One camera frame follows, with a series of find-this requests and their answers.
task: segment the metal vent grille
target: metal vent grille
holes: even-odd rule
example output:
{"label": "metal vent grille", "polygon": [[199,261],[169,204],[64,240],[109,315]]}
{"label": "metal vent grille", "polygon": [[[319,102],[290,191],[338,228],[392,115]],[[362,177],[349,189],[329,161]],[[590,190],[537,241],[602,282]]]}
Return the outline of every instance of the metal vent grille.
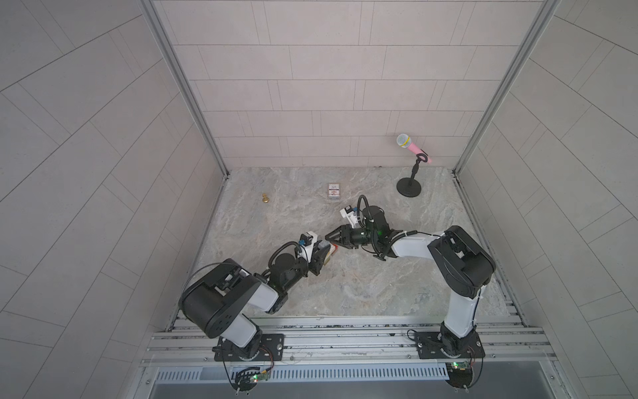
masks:
{"label": "metal vent grille", "polygon": [[[229,366],[231,379],[247,366]],[[397,381],[447,380],[445,363],[396,363],[354,365],[276,365],[268,381],[262,382],[328,382],[328,381]],[[224,368],[161,367],[156,384],[228,384]]]}
{"label": "metal vent grille", "polygon": [[162,368],[157,376],[157,381],[193,381],[200,378],[201,367],[166,367]]}

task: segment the small box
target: small box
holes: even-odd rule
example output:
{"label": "small box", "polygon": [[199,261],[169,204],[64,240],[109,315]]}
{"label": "small box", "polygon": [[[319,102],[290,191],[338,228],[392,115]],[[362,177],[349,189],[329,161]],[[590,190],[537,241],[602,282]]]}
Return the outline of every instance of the small box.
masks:
{"label": "small box", "polygon": [[328,199],[341,199],[341,185],[339,183],[328,183]]}

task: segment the black round stand base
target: black round stand base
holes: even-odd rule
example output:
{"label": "black round stand base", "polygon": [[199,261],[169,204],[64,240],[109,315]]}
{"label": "black round stand base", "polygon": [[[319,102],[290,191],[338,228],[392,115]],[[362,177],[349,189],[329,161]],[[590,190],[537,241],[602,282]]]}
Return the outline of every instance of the black round stand base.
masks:
{"label": "black round stand base", "polygon": [[409,177],[404,177],[397,182],[397,191],[404,197],[416,197],[421,194],[421,184]]}

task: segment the tiled wall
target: tiled wall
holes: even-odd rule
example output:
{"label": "tiled wall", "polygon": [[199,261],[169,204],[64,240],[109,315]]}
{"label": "tiled wall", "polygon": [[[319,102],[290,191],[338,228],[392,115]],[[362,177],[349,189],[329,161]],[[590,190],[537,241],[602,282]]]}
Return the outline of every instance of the tiled wall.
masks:
{"label": "tiled wall", "polygon": [[461,172],[579,398],[638,398],[636,20],[634,0],[563,0]]}
{"label": "tiled wall", "polygon": [[229,167],[453,167],[538,2],[154,2]]}
{"label": "tiled wall", "polygon": [[1,1],[0,396],[124,391],[220,182],[136,1]]}

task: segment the microphone stand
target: microphone stand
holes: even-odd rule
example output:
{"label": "microphone stand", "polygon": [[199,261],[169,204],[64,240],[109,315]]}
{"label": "microphone stand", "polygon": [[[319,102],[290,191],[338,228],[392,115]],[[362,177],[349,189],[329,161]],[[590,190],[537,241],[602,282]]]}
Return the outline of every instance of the microphone stand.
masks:
{"label": "microphone stand", "polygon": [[414,176],[419,171],[419,163],[427,162],[427,154],[417,154],[417,162],[412,167],[412,175],[410,177],[404,177],[397,182],[397,191],[404,197],[416,197],[421,194],[421,184],[414,180]]}

